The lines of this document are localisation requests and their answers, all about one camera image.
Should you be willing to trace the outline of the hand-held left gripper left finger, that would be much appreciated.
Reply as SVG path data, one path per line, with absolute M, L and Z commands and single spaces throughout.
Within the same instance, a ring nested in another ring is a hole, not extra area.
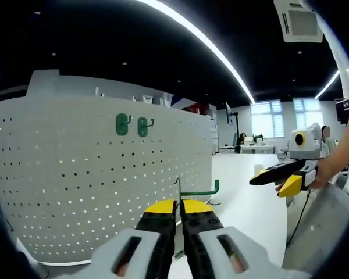
M 92 255 L 90 278 L 167 278 L 175 251 L 177 201 L 147 207 L 127 228 Z

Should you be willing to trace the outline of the person's right hand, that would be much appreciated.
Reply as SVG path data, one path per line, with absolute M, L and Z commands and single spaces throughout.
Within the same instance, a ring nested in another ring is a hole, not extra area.
M 309 185 L 309 189 L 319 189 L 327 186 L 328 182 L 343 169 L 340 159 L 328 156 L 318 162 L 318 169 L 314 181 Z

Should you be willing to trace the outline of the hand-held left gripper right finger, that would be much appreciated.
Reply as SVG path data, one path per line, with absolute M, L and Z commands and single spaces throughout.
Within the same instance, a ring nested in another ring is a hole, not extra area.
M 224 227 L 212 207 L 181 201 L 184 252 L 193 278 L 276 278 L 276 266 L 260 244 Z

